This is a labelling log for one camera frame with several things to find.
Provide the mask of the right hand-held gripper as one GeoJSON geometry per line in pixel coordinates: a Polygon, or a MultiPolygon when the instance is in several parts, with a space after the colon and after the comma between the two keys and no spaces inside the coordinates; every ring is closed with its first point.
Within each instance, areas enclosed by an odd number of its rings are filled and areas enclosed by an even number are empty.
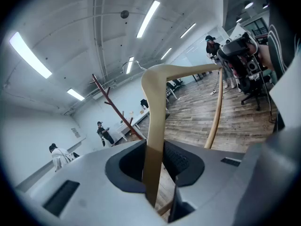
{"type": "Polygon", "coordinates": [[[256,80],[261,79],[266,70],[259,58],[259,44],[248,32],[221,47],[217,57],[230,62],[233,74],[239,80],[238,87],[244,93],[255,89],[256,80]]]}

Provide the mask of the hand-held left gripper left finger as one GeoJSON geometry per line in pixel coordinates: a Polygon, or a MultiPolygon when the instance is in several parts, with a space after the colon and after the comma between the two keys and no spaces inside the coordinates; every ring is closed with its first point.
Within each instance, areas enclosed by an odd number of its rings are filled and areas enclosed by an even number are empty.
{"type": "Polygon", "coordinates": [[[142,140],[111,156],[105,165],[110,182],[123,192],[146,193],[142,182],[145,151],[146,140],[142,140]]]}

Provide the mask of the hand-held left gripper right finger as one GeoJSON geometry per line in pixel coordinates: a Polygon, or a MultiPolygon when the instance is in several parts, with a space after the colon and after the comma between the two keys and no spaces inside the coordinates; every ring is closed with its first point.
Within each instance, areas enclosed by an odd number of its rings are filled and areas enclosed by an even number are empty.
{"type": "Polygon", "coordinates": [[[168,141],[164,142],[163,165],[177,187],[193,185],[205,170],[199,156],[168,141]]]}

